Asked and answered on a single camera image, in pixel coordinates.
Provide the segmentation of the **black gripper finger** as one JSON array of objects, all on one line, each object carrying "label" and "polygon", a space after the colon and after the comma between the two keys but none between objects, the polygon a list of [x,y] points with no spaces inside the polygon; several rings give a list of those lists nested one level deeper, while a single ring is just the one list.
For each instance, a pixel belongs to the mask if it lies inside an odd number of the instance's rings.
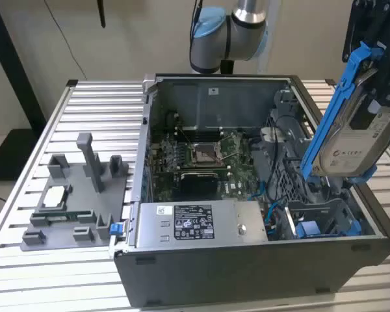
[{"label": "black gripper finger", "polygon": [[366,96],[351,119],[350,127],[352,129],[367,129],[381,107],[374,97]]}]

